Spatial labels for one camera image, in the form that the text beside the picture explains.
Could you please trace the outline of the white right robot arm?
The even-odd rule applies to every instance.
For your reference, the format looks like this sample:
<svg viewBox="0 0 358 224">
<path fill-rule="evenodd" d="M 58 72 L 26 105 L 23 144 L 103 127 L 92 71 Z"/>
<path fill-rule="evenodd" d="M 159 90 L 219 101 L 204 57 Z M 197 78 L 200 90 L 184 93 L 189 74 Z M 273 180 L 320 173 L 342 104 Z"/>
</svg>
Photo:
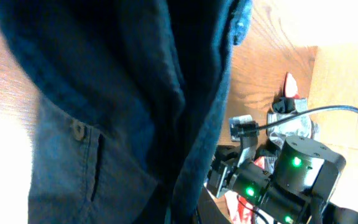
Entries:
<svg viewBox="0 0 358 224">
<path fill-rule="evenodd" d="M 269 172 L 256 164 L 256 146 L 256 137 L 243 137 L 239 147 L 218 146 L 206 182 L 214 197 L 235 192 L 244 208 L 274 223 L 358 223 L 358 212 L 330 201 L 346 165 L 342 155 L 290 136 Z"/>
</svg>

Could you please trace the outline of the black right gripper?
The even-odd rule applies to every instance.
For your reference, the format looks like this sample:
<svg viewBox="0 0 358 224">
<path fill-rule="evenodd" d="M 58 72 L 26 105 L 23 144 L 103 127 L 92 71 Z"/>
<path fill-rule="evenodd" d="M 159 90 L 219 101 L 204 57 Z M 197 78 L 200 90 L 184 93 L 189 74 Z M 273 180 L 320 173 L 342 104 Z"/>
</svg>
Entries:
<svg viewBox="0 0 358 224">
<path fill-rule="evenodd" d="M 206 188 L 216 198 L 234 191 L 246 199 L 260 198 L 258 168 L 254 164 L 256 147 L 245 149 L 218 146 L 214 154 Z"/>
</svg>

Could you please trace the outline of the navy blue shorts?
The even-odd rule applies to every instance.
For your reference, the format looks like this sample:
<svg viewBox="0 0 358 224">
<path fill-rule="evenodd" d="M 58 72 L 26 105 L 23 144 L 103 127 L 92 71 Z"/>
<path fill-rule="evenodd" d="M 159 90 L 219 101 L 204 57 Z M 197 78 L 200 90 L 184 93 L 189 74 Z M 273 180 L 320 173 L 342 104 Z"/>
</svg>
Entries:
<svg viewBox="0 0 358 224">
<path fill-rule="evenodd" d="M 29 223 L 189 223 L 250 0 L 0 1 L 40 91 Z"/>
</svg>

